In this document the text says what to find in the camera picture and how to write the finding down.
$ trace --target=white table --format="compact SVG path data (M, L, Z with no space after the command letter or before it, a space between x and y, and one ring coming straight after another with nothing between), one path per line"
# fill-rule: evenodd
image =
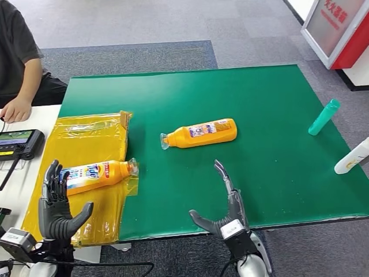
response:
M43 132L45 139L47 139L55 124L60 109L60 105L32 107L31 116L28 120L6 124L4 131L38 129ZM4 190L0 192L0 207L12 210L11 215L7 215L2 223L2 226L5 231L11 227L20 229L22 226L35 188L42 158L42 155L38 155L31 161L26 162L22 170L14 171ZM0 171L0 181L3 180L6 174L6 171ZM35 224L38 224L37 219L35 219ZM98 263L100 259L100 252L100 246L76 249L75 258ZM0 261L9 258L11 258L11 256L0 247ZM17 273L13 271L13 275L17 276Z

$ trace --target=orange plastic bottle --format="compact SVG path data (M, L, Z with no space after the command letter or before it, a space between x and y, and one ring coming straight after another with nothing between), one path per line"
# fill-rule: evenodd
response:
M232 118L225 118L192 126L180 127L170 134L161 134L161 148L195 147L213 143L223 143L237 137L237 127Z
M129 175L138 175L138 167L134 158L128 162L109 160L63 169L60 178L67 171L69 172L66 182L67 195L114 185Z

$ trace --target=robotic hand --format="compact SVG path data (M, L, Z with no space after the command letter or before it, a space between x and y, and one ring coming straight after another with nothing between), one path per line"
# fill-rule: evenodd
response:
M45 174L42 196L38 200L38 224L45 239L69 240L89 219L94 209L94 203L88 202L81 212L72 218L66 197L66 180L69 172L60 180L62 168L54 160Z
M220 162L215 160L214 167L223 179L228 193L227 216L214 222L193 209L189 215L197 226L224 240L232 257L238 261L237 270L241 277L269 277L272 274L269 257L263 242L250 229L239 191L233 188Z
M45 175L42 196L38 200L38 225L43 241L36 244L32 234L16 228L11 228L0 239L0 245L15 260L34 263L29 276L70 276L73 266L69 263L74 261L70 239L90 218L94 209L94 203L88 202L81 212L72 217L66 196L69 172L60 179L62 168L54 160ZM65 264L57 267L42 263L45 259ZM6 263L10 272L12 263Z

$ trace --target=black pants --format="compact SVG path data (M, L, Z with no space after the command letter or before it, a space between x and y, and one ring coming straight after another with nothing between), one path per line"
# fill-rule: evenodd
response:
M66 84L58 78L46 73L42 76L38 90L32 101L32 106L46 106L61 104L66 90ZM16 95L0 95L0 107L3 108Z

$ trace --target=table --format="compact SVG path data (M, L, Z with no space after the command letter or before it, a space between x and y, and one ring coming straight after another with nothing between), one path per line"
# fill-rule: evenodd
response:
M226 215L215 158L241 189L252 228L367 216L369 180L361 167L333 169L349 152L337 128L307 133L322 108L297 65L285 65L72 78L59 116L134 113L127 158L137 158L140 175L138 195L122 212L119 240L128 241L202 232L189 209ZM221 118L234 118L238 137L161 148L161 132Z
M6 124L4 131L38 129L47 138L55 124L60 109L60 105L32 107L32 113L28 120ZM22 170L14 171L6 186L0 192L0 207L12 210L11 215L5 216L2 223L2 226L5 231L11 227L20 229L22 226L38 174L42 153L39 153L39 155L31 161L26 162ZM0 180L3 180L5 175L7 175L6 171L0 171ZM35 219L35 224L38 224L37 219ZM2 247L0 247L1 261L9 259L10 257Z

